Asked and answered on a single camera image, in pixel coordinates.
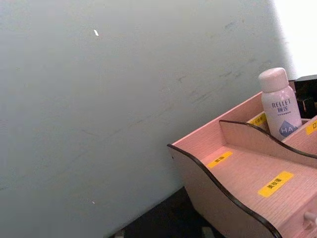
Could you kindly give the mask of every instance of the black edge trim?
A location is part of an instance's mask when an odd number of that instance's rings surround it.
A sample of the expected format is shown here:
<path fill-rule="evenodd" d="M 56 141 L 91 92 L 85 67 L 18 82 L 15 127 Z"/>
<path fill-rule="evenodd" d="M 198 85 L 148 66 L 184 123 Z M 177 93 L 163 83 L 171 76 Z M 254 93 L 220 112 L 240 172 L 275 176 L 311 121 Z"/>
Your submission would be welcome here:
<path fill-rule="evenodd" d="M 285 149 L 288 149 L 288 150 L 290 150 L 290 151 L 292 151 L 292 152 L 294 152 L 296 154 L 300 154 L 300 155 L 303 155 L 303 156 L 307 156 L 307 157 L 311 157 L 311 158 L 317 159 L 317 155 L 309 154 L 309 153 L 294 149 L 293 147 L 284 144 L 282 141 L 276 139 L 274 136 L 272 136 L 271 134 L 267 133 L 265 130 L 263 130 L 262 128 L 260 128 L 260 127 L 258 127 L 256 125 L 253 125 L 253 124 L 250 124 L 250 123 L 247 123 L 247 122 L 234 121 L 234 120 L 219 120 L 219 122 L 241 124 L 241 125 L 246 125 L 246 126 L 252 127 L 254 129 L 260 131 L 264 135 L 268 136 L 271 140 L 273 140 L 274 142 L 276 142 L 280 146 L 283 146 Z"/>
<path fill-rule="evenodd" d="M 210 172 L 210 170 L 207 169 L 207 167 L 198 160 L 195 156 L 192 154 L 174 146 L 171 144 L 167 145 L 168 147 L 182 153 L 183 155 L 186 155 L 188 158 L 190 158 L 192 161 L 194 161 L 204 172 L 205 174 L 212 180 L 212 182 L 220 189 L 220 191 L 227 196 L 236 206 L 238 206 L 240 209 L 242 209 L 244 212 L 255 218 L 257 221 L 259 221 L 262 225 L 264 225 L 275 238 L 282 238 L 282 235 L 278 232 L 278 230 L 264 217 L 262 217 L 260 214 L 256 213 L 255 211 L 248 208 L 246 205 L 244 205 L 242 202 L 240 202 L 235 196 L 233 196 L 218 180 L 217 178 Z"/>

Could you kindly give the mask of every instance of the drawer knob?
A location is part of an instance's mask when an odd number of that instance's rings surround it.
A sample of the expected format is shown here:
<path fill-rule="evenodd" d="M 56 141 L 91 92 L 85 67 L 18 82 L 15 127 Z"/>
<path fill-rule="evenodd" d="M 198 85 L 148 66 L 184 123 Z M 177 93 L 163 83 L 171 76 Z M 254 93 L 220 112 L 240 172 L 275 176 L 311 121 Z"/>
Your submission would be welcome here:
<path fill-rule="evenodd" d="M 304 218 L 315 223 L 317 225 L 317 215 L 311 212 L 305 212 Z"/>

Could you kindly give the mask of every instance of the dark floor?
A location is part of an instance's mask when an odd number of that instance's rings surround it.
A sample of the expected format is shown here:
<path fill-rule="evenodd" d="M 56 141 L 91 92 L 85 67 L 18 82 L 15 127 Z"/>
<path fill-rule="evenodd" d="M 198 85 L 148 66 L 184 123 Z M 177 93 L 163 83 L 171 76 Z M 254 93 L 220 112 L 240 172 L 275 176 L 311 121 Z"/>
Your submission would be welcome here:
<path fill-rule="evenodd" d="M 202 227 L 211 225 L 194 210 L 182 188 L 126 226 L 124 238 L 203 238 Z M 212 231 L 215 238 L 224 238 Z"/>

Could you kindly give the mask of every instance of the wooden desk organizer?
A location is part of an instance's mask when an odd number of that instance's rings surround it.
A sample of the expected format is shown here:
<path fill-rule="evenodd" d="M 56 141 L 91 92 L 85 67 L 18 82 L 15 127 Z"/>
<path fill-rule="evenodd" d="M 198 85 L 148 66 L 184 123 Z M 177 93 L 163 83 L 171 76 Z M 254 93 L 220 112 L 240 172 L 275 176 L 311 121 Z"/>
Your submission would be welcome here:
<path fill-rule="evenodd" d="M 227 238 L 317 237 L 317 117 L 278 141 L 262 112 L 259 93 L 168 145 L 188 195 Z"/>

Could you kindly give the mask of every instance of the gray wall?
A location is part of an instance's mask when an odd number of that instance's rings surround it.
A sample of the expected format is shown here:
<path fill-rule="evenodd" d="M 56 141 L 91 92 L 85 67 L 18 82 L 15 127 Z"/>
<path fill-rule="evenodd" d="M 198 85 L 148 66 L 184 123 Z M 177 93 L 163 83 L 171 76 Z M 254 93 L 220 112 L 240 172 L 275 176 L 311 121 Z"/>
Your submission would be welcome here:
<path fill-rule="evenodd" d="M 258 0 L 2 0 L 0 237 L 101 238 L 181 188 L 166 144 L 283 66 L 275 25 Z"/>

